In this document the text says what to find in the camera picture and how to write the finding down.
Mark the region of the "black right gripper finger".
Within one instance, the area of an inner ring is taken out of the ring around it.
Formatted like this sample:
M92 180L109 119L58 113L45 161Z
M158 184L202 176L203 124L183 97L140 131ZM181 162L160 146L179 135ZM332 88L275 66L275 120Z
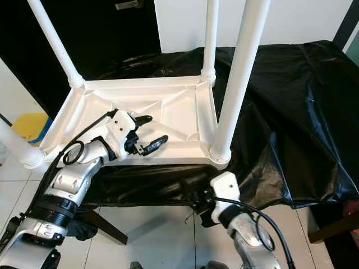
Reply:
M187 204L195 204L197 202L197 196L195 188L192 186L192 184L188 183L187 181L180 181L179 183L182 193L182 201L186 202Z

